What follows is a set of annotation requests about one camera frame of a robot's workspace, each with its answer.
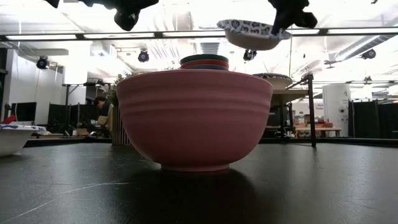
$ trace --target security camera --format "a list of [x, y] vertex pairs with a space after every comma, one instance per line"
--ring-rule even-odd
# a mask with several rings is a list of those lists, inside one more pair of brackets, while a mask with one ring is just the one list
[[38, 69], [48, 69], [49, 61], [47, 56], [40, 56], [40, 59], [37, 61], [36, 67]]
[[371, 50], [368, 50], [367, 52], [365, 52], [365, 53], [363, 53], [362, 55], [361, 55], [361, 58], [362, 59], [374, 59], [375, 58], [375, 56], [376, 56], [376, 51], [374, 51], [373, 49], [371, 49]]
[[147, 50], [141, 50], [141, 53], [138, 55], [138, 61], [140, 62], [149, 61], [149, 54]]
[[245, 50], [243, 55], [243, 60], [245, 62], [253, 60], [257, 55], [257, 51], [255, 50]]

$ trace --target computer monitor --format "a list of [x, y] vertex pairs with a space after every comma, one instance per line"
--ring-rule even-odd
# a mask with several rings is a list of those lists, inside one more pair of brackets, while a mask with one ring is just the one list
[[37, 103], [13, 103], [11, 114], [17, 118], [17, 121], [35, 121]]

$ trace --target black table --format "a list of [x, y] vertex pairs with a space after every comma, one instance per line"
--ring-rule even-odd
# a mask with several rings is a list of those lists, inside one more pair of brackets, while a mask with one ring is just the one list
[[0, 223], [398, 223], [398, 150], [259, 145], [230, 170], [161, 172], [129, 147], [0, 159]]

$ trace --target bowl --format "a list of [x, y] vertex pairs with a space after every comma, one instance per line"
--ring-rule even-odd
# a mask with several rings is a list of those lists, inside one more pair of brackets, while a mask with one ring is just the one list
[[185, 67], [182, 69], [210, 69], [210, 70], [222, 70], [222, 71], [228, 71], [228, 67], [223, 67], [220, 65], [192, 65], [189, 67]]
[[180, 61], [180, 65], [182, 66], [185, 63], [188, 62], [194, 62], [197, 60], [219, 60], [222, 62], [226, 62], [229, 63], [228, 58], [221, 56], [221, 55], [214, 55], [214, 54], [198, 54], [198, 55], [191, 55], [188, 57], [185, 57], [183, 59], [181, 59]]
[[225, 67], [227, 69], [229, 68], [228, 62], [224, 62], [222, 60], [196, 60], [196, 61], [188, 62], [188, 63], [181, 65], [181, 69], [185, 69], [187, 67], [191, 67], [194, 65], [218, 65], [218, 66]]
[[19, 152], [33, 133], [44, 132], [45, 128], [0, 124], [0, 156], [11, 156]]
[[274, 90], [284, 90], [286, 89], [286, 87], [293, 83], [293, 80], [287, 75], [281, 75], [276, 73], [260, 73], [254, 74], [254, 76], [269, 81], [274, 87]]
[[243, 73], [168, 70], [117, 85], [132, 145], [163, 169], [227, 169], [258, 144], [267, 124], [272, 85]]
[[238, 47], [248, 50], [271, 50], [281, 40], [291, 38], [288, 32], [272, 35], [272, 26], [260, 22], [227, 19], [219, 21], [217, 26], [225, 31], [227, 40]]

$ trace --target green bowl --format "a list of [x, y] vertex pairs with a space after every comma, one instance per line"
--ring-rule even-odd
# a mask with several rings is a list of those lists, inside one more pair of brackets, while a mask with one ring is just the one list
[[196, 60], [222, 60], [226, 63], [229, 63], [228, 58], [220, 55], [213, 55], [213, 54], [200, 54], [200, 55], [191, 55], [181, 59], [180, 64], [183, 65], [188, 62], [193, 62]]

